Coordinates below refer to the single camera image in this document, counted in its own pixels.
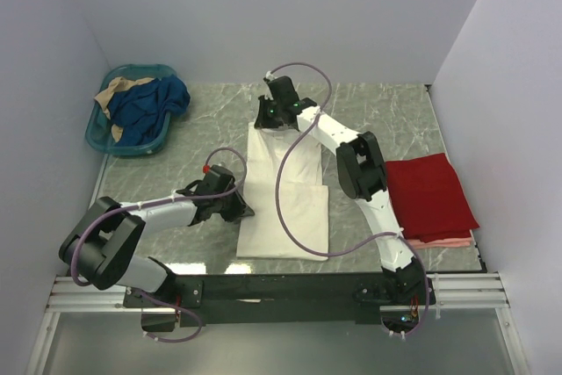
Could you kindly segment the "cream white t-shirt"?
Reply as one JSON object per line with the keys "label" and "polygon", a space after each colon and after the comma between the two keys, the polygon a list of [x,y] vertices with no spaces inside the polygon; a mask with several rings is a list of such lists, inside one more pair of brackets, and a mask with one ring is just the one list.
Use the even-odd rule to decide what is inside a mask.
{"label": "cream white t-shirt", "polygon": [[[241,220],[236,256],[324,261],[298,247],[277,216],[279,164],[299,137],[294,129],[255,129],[248,124],[248,174],[242,196],[255,215]],[[293,237],[309,249],[328,252],[328,187],[323,184],[321,144],[307,136],[292,151],[280,182],[280,206]]]}

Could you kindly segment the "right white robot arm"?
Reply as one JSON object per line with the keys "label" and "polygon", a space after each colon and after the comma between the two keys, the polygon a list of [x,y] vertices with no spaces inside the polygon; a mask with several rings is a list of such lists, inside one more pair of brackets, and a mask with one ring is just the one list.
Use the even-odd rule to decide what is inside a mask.
{"label": "right white robot arm", "polygon": [[[324,105],[316,104],[309,97],[299,97],[288,76],[274,76],[270,72],[264,81],[271,97],[258,98],[260,105],[255,127],[290,127],[299,133],[281,159],[274,189],[277,217],[285,234],[297,247],[319,257],[345,256],[376,242],[388,299],[404,304],[417,297],[428,306],[430,286],[427,271],[416,249],[405,239],[394,214],[387,168],[374,133],[351,130],[326,114]],[[285,165],[293,150],[306,137],[318,141],[335,156],[339,185],[343,193],[359,206],[371,229],[368,238],[342,252],[320,252],[308,248],[291,233],[282,214],[280,187]]]}

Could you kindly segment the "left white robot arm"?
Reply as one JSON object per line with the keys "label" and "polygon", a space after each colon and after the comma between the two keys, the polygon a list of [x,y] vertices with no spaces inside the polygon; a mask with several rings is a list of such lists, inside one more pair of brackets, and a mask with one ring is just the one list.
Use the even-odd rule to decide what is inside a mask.
{"label": "left white robot arm", "polygon": [[86,285],[103,291],[115,285],[144,291],[155,306],[177,295],[177,274],[153,257],[135,255],[143,234],[191,227],[218,214],[234,223],[254,210],[237,189],[234,174],[219,165],[165,198],[143,203],[97,199],[67,236],[58,256]]}

